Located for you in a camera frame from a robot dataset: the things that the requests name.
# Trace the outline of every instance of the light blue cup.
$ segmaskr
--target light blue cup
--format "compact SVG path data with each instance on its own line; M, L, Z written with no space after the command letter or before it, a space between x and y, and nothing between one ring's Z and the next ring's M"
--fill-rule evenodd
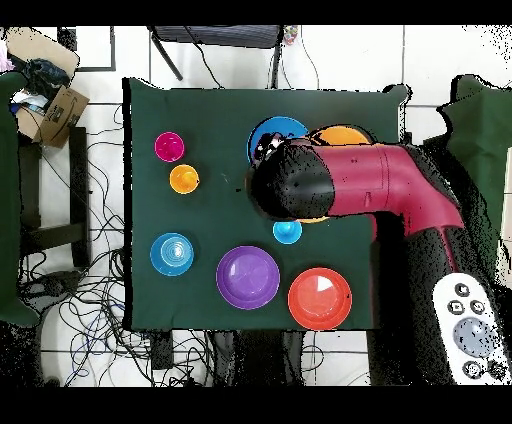
M279 243L293 244L302 235L302 224L299 221L276 222L272 231Z
M158 237L150 252L153 267L167 277L185 273L194 261L194 248L190 241L178 233Z

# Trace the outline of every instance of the dark green tablecloth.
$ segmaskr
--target dark green tablecloth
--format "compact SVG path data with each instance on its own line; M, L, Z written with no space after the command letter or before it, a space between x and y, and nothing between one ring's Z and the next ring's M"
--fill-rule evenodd
M448 131L425 140L425 148L458 190L465 223L493 280L507 150L512 147L512 89L494 87L475 75L460 75L453 80L451 102L438 110L444 115ZM467 175L457 171L459 166Z
M305 224L301 239L281 245L273 223L261 218L244 187L247 138L271 116L289 116L309 130L334 124L359 125L382 143L399 140L399 106L404 86L387 93L276 90L160 90L130 79L132 127L132 328L301 329L288 311L293 279L315 266L342 274L353 293L352 311L341 329L373 328L369 294L372 226L365 216ZM186 144L180 161L160 161L159 134L178 133ZM196 191L175 193L169 173L177 164L194 166ZM192 242L195 260L179 277L153 269L149 252L163 233L178 232ZM281 273L279 291L263 308L242 311L218 293L215 271L222 256L239 245L269 252Z
M21 326L39 322L16 293L20 264L21 195L16 119L11 98L27 80L18 72L0 74L0 321Z

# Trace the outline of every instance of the white remote control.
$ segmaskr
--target white remote control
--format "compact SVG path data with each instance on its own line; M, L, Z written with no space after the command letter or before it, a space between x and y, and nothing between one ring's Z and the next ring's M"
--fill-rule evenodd
M436 283L433 301L455 382L512 384L503 337L481 284L467 274L449 274Z

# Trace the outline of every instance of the orange cup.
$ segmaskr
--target orange cup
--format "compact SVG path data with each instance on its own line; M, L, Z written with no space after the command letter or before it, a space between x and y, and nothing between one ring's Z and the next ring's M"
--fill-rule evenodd
M169 182L177 193L188 194L199 185L199 175L190 165L178 165L171 171Z

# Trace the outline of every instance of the chair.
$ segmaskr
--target chair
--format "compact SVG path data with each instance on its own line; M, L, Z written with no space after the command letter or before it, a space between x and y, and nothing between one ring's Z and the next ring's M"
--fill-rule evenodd
M148 26L151 40L178 81L183 76L162 46L162 42L204 45L274 48L271 88L277 88L277 72L281 58L283 25L209 25L209 26Z

